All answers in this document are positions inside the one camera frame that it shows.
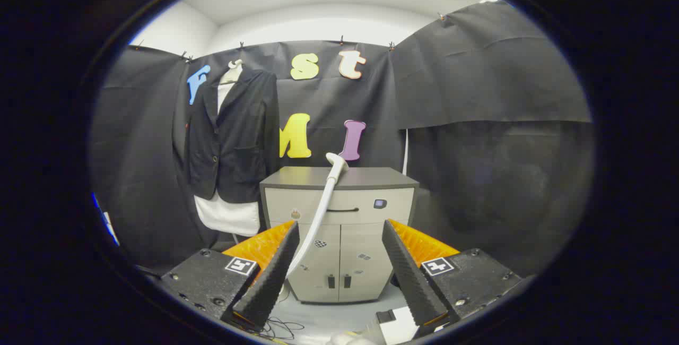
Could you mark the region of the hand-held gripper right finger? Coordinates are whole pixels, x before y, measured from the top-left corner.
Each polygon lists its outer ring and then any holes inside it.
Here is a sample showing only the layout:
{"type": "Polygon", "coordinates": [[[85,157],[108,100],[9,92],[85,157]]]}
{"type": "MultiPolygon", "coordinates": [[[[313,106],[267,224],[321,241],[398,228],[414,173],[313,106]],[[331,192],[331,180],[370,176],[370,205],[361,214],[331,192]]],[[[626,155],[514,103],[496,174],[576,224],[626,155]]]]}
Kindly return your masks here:
{"type": "Polygon", "coordinates": [[[416,338],[485,313],[523,278],[479,248],[459,251],[392,219],[381,241],[414,323],[416,338]]]}

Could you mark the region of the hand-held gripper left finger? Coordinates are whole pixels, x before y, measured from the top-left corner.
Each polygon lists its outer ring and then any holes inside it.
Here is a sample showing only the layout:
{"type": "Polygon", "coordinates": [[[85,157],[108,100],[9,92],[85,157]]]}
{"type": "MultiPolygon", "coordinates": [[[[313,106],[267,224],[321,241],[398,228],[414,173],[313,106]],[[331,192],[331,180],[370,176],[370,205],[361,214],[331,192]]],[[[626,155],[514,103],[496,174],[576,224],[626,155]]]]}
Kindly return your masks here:
{"type": "Polygon", "coordinates": [[[298,245],[298,223],[287,221],[226,251],[197,251],[165,273],[161,285],[202,315],[261,331],[298,245]]]}

